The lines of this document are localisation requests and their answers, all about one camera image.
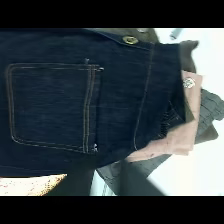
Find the pocket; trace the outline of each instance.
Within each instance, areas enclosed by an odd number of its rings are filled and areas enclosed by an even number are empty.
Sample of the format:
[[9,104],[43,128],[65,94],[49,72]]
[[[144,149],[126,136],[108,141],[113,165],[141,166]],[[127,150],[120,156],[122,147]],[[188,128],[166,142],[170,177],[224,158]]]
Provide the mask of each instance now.
[[97,99],[97,71],[98,65],[10,65],[6,80],[12,139],[94,153],[96,113],[90,109]]

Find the gold button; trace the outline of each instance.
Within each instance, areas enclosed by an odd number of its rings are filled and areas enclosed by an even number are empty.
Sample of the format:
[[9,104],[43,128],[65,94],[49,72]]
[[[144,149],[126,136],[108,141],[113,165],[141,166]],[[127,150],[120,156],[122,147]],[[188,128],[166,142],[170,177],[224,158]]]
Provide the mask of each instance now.
[[135,37],[130,37],[130,36],[123,37],[123,41],[124,41],[126,44],[137,44],[137,43],[138,43],[138,39],[137,39],[137,38],[135,38]]

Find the denim fabric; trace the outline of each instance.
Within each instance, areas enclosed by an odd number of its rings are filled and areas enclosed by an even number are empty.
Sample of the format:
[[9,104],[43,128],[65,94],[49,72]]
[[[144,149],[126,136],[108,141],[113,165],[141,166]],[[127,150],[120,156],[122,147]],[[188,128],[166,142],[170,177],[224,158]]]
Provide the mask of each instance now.
[[102,167],[185,122],[177,44],[0,32],[0,176],[67,173],[86,158]]

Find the white surface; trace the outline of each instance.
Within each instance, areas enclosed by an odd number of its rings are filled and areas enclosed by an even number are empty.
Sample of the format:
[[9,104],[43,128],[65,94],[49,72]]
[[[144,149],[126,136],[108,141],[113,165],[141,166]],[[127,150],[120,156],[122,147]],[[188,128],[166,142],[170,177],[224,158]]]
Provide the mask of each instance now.
[[[185,28],[176,41],[173,28],[156,28],[160,42],[199,40],[193,53],[203,88],[224,99],[224,29]],[[215,121],[215,141],[199,144],[187,157],[172,156],[149,177],[167,195],[224,195],[224,120]]]

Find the beige textured fabric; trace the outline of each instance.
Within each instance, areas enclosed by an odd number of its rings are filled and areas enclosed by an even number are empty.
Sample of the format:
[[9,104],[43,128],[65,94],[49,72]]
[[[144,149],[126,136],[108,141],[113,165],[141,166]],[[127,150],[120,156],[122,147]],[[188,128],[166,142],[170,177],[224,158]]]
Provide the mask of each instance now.
[[195,80],[195,86],[184,88],[195,119],[169,131],[166,138],[152,141],[145,148],[132,153],[127,158],[129,162],[147,160],[163,154],[188,155],[193,150],[200,115],[202,76],[182,71],[182,78]]

